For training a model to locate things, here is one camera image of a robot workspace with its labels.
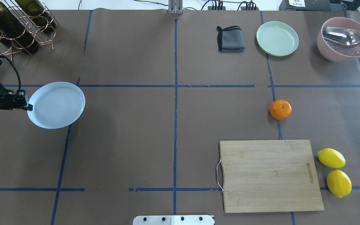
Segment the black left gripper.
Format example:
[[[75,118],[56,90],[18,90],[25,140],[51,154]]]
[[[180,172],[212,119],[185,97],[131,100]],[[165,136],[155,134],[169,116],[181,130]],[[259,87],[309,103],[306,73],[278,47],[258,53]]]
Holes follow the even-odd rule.
[[[6,89],[0,83],[0,109],[33,111],[33,105],[28,103],[26,91],[21,89],[21,80],[18,81],[18,90],[16,92]]]

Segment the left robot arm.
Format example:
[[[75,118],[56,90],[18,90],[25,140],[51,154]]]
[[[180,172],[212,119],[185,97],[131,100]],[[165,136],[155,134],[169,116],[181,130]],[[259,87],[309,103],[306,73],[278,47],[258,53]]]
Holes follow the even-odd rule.
[[[25,90],[12,91],[6,89],[0,83],[0,110],[23,109],[25,111],[33,111],[33,105],[28,103]]]

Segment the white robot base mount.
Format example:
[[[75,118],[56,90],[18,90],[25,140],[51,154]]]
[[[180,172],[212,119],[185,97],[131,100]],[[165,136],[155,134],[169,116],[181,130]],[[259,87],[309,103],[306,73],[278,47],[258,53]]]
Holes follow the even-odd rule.
[[[213,215],[139,215],[133,225],[214,225]]]

